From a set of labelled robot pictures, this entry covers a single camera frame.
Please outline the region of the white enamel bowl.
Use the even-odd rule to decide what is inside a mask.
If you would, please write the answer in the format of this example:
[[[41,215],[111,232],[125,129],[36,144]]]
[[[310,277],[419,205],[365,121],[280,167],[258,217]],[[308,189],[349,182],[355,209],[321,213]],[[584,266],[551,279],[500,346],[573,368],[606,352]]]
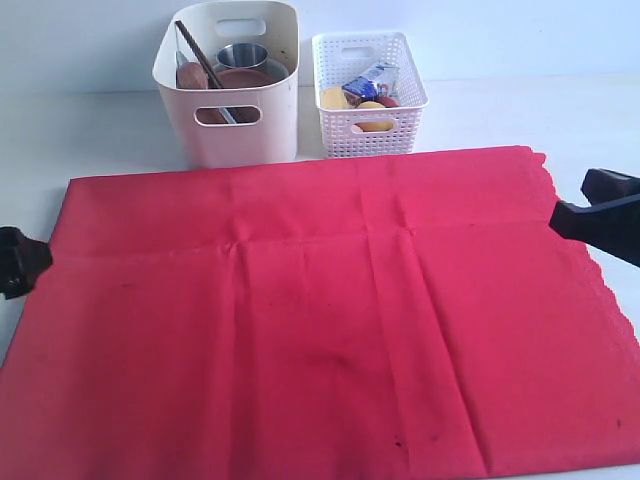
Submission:
[[[278,83],[290,75],[289,70],[284,64],[271,58],[266,60],[262,72],[265,73],[273,83]]]

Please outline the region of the yellow cheese wedge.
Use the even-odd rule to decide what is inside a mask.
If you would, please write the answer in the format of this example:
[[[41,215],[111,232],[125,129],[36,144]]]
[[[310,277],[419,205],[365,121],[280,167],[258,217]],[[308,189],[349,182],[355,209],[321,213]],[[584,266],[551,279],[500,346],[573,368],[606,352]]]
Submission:
[[[326,88],[320,92],[320,107],[327,110],[345,110],[350,108],[344,90],[340,86]]]

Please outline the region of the steel table knife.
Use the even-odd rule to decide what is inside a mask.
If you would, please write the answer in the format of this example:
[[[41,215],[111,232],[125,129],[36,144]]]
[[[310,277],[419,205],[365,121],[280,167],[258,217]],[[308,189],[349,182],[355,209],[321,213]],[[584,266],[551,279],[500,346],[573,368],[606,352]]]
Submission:
[[[187,57],[178,50],[175,54],[176,57],[176,71],[179,66],[184,63],[192,62],[187,59]],[[205,125],[215,125],[215,124],[227,124],[233,125],[236,124],[236,120],[230,111],[225,107],[214,108],[214,107],[205,107],[200,108],[196,111],[196,119]]]

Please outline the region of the stainless steel cup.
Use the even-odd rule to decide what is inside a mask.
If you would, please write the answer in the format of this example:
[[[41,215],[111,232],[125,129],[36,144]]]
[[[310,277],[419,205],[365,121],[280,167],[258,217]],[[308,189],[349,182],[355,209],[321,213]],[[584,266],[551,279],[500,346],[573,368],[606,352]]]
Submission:
[[[261,44],[237,42],[220,49],[216,54],[216,59],[227,69],[265,70],[268,56],[268,50]]]

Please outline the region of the yellow lemon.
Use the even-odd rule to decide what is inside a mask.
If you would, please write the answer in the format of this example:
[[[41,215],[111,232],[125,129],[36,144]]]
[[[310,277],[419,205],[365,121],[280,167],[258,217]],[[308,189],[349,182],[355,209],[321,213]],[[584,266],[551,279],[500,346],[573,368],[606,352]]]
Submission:
[[[376,101],[365,101],[360,103],[357,106],[357,109],[359,110],[366,110],[366,109],[385,109],[386,106],[382,103],[376,102]],[[366,121],[366,122],[359,122],[357,123],[357,126],[360,130],[362,130],[363,132],[386,132],[389,131],[393,128],[393,122],[392,121]]]

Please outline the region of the white perforated plastic basket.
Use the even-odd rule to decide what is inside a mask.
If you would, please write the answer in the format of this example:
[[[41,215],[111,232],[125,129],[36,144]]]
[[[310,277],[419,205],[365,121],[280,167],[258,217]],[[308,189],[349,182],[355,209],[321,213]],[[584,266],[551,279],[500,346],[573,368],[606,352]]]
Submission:
[[[312,38],[315,104],[319,112],[322,143],[329,157],[405,154],[412,151],[422,113],[428,104],[409,43],[401,32],[325,33]],[[340,86],[370,66],[389,62],[399,67],[396,91],[389,97],[399,106],[385,109],[345,110],[320,107],[320,92]],[[366,121],[392,121],[386,132],[356,134],[351,126]]]

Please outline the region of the blue white milk carton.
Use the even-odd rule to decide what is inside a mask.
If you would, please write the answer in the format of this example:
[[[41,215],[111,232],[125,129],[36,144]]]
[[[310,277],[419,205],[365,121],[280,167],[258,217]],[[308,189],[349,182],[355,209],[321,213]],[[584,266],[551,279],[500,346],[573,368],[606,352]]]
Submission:
[[[390,96],[396,91],[399,67],[389,62],[379,62],[367,68],[357,77],[342,85],[342,89],[356,100],[374,100]]]

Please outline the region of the red sausage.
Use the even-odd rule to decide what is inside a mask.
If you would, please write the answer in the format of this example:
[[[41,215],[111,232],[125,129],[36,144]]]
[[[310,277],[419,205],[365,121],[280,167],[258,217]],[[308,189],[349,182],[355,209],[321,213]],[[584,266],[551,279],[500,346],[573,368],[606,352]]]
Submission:
[[[383,105],[385,108],[397,108],[399,103],[392,97],[389,96],[380,96],[376,99],[378,103]]]

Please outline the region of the brown wooden spoon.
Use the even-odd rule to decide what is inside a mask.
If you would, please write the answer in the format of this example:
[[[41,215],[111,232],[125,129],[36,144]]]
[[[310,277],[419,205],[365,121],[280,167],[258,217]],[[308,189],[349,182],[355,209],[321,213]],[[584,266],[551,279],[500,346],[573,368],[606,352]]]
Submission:
[[[187,62],[176,71],[176,86],[184,90],[206,90],[208,76],[199,63]]]

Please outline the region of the brown wooden plate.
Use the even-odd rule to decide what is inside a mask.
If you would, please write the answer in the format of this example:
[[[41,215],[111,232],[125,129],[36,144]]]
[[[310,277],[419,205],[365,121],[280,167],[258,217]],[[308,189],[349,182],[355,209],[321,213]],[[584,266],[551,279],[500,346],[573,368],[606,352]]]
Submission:
[[[272,80],[263,72],[252,69],[227,69],[217,73],[222,86],[227,89],[257,88],[268,86]],[[236,124],[255,123],[260,119],[256,107],[225,107],[236,120]]]

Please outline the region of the cream plastic bin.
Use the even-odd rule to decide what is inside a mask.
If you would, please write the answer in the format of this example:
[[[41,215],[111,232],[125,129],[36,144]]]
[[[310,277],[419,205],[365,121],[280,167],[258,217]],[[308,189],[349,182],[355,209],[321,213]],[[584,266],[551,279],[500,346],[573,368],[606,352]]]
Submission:
[[[263,45],[268,58],[290,75],[268,86],[183,90],[176,87],[176,57],[196,56],[176,24],[182,22],[211,63],[226,45]],[[279,1],[214,1],[179,10],[170,20],[152,68],[171,125],[190,164],[201,168],[287,162],[297,154],[299,28],[295,8]],[[205,107],[256,107],[260,119],[249,124],[205,125],[196,111]]]

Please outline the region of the red tablecloth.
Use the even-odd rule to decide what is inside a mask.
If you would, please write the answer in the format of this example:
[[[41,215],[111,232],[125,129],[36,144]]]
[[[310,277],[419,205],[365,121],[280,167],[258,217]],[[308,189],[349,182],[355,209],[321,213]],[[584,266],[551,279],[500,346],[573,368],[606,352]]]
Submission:
[[[5,479],[635,463],[639,345],[527,147],[71,181],[1,370]]]

